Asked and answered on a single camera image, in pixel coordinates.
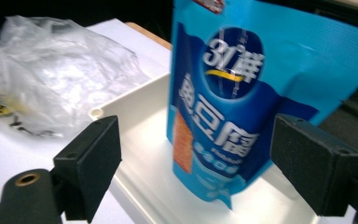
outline white surface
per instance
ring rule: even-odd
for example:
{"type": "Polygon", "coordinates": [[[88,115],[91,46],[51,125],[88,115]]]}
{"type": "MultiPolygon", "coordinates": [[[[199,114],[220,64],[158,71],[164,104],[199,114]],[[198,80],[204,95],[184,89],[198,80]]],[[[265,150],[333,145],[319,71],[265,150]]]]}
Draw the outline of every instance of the white surface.
{"type": "Polygon", "coordinates": [[[119,118],[123,162],[110,190],[136,223],[318,222],[275,166],[233,196],[233,210],[186,189],[173,174],[172,146],[165,137],[168,82],[161,77],[99,108],[119,118]]]}
{"type": "MultiPolygon", "coordinates": [[[[141,69],[148,76],[154,78],[168,73],[170,52],[121,21],[102,22],[90,29],[134,51],[138,55],[141,69]]],[[[70,138],[46,139],[17,133],[0,119],[0,194],[4,184],[13,175],[34,168],[50,170],[53,157],[70,141],[70,138]]],[[[132,220],[107,191],[93,223],[132,223],[132,220]]]]}

